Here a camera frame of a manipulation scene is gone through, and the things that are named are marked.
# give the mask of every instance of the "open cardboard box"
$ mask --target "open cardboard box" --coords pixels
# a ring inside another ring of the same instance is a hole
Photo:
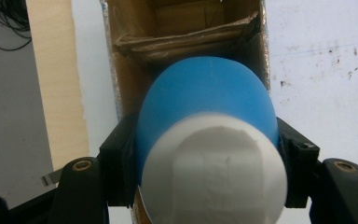
[[[104,0],[103,8],[119,117],[139,111],[165,68],[193,56],[243,63],[269,88],[260,0]],[[150,223],[137,195],[134,221]]]

